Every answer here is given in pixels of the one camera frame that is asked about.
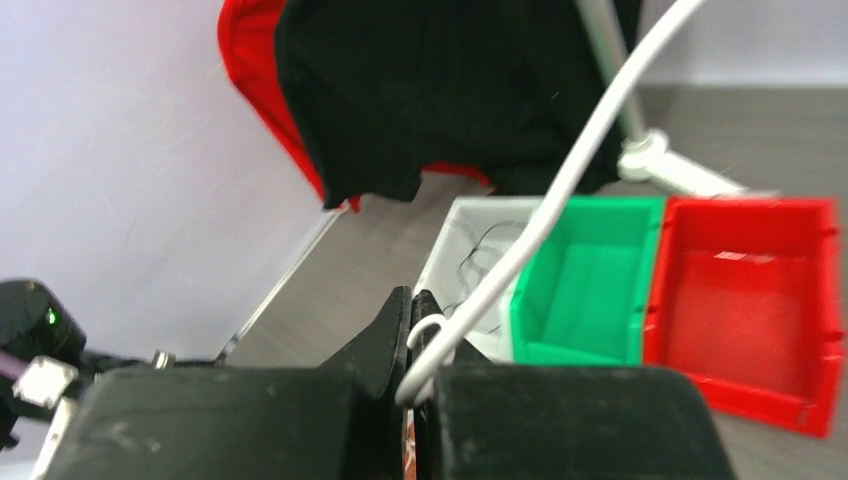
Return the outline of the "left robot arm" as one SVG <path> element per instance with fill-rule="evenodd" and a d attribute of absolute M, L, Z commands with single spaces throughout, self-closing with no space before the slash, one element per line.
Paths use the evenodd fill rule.
<path fill-rule="evenodd" d="M 77 399 L 100 374 L 119 368 L 159 368 L 155 360 L 91 350 L 87 336 L 57 296 L 37 280 L 1 282 L 1 449 L 12 450 L 19 439 L 13 428 L 21 417 L 47 421 L 53 407 L 14 397 L 12 385 L 38 357 L 68 364 L 80 373 L 71 383 Z"/>

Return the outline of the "red plastic bin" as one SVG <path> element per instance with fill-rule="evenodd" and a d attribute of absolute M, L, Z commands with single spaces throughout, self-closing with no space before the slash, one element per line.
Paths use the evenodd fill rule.
<path fill-rule="evenodd" d="M 828 198 L 670 199 L 644 362 L 715 410 L 825 437 L 845 355 L 839 235 Z"/>

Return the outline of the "green plastic bin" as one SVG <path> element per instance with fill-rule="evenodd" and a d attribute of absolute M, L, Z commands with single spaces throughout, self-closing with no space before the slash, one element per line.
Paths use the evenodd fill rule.
<path fill-rule="evenodd" d="M 580 196 L 517 279 L 513 359 L 528 365 L 638 365 L 666 200 Z"/>

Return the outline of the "red t-shirt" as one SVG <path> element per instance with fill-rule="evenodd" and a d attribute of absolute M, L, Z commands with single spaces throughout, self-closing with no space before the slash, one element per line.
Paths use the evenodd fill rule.
<path fill-rule="evenodd" d="M 426 172 L 489 186 L 459 141 L 454 1 L 228 1 L 225 70 L 327 210 L 408 202 Z"/>

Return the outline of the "black t-shirt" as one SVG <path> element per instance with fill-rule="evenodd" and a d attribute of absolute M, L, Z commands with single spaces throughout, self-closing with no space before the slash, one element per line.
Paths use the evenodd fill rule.
<path fill-rule="evenodd" d="M 572 1 L 289 1 L 273 47 L 329 209 L 437 162 L 541 195 L 606 87 Z"/>

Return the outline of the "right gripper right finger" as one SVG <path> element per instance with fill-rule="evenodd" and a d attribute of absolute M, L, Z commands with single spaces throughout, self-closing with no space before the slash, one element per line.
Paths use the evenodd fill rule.
<path fill-rule="evenodd" d="M 410 414 L 415 479 L 732 479 L 708 408 L 656 367 L 496 363 L 462 341 Z"/>

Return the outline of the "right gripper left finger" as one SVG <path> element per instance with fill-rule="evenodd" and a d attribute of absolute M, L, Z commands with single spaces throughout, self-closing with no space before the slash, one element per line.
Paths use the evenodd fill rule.
<path fill-rule="evenodd" d="M 49 479 L 399 479 L 412 296 L 313 368 L 124 368 L 84 396 Z"/>

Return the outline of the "white clothes rack stand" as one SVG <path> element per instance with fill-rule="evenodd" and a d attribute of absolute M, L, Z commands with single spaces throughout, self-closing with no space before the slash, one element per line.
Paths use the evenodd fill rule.
<path fill-rule="evenodd" d="M 219 50 L 232 84 L 322 197 L 323 181 L 277 80 L 273 36 L 284 6 L 282 1 L 225 2 L 218 19 Z M 577 11 L 592 47 L 591 63 L 605 80 L 611 80 L 627 57 L 620 9 L 611 1 L 580 1 Z M 727 196 L 744 192 L 744 186 L 674 152 L 663 132 L 647 126 L 636 93 L 630 93 L 624 101 L 617 123 L 623 139 L 613 165 L 626 181 L 648 181 L 683 194 Z"/>

